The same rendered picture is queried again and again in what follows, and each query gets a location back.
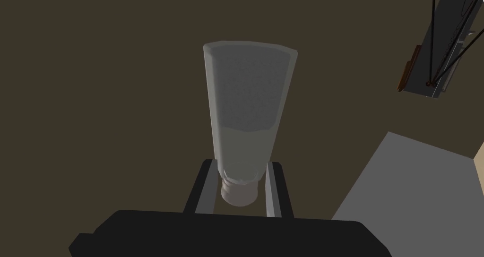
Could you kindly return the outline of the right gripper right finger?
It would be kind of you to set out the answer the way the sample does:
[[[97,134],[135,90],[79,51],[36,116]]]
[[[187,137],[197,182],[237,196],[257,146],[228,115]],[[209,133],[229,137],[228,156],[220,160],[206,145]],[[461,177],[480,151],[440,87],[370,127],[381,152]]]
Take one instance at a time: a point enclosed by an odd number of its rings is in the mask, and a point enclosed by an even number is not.
[[[265,177],[266,216],[294,218],[282,165],[268,162]]]

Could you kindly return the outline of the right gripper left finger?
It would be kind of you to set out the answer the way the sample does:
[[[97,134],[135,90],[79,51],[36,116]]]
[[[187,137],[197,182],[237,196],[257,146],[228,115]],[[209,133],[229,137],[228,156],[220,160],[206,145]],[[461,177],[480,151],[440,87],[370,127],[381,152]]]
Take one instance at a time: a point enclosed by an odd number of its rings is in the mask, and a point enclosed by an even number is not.
[[[216,159],[206,159],[197,174],[183,212],[187,214],[213,214],[218,187]]]

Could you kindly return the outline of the grey squeeze tube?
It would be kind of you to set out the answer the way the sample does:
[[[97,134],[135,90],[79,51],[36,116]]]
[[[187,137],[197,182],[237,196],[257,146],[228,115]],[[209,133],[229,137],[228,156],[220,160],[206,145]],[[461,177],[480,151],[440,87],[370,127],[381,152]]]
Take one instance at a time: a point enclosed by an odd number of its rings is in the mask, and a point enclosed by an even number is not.
[[[273,153],[298,51],[278,44],[218,41],[203,46],[221,196],[247,206]]]

